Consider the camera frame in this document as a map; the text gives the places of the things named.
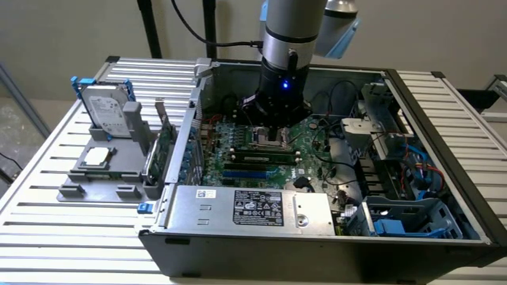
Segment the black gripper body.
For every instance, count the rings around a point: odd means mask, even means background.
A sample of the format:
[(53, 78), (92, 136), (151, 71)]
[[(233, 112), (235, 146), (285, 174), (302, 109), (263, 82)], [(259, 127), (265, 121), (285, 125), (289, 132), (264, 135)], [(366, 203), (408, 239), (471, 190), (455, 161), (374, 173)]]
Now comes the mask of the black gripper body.
[(261, 60), (259, 87), (255, 94), (240, 101), (253, 126), (291, 127), (311, 115), (311, 106), (303, 96), (308, 71), (308, 66), (288, 71)]

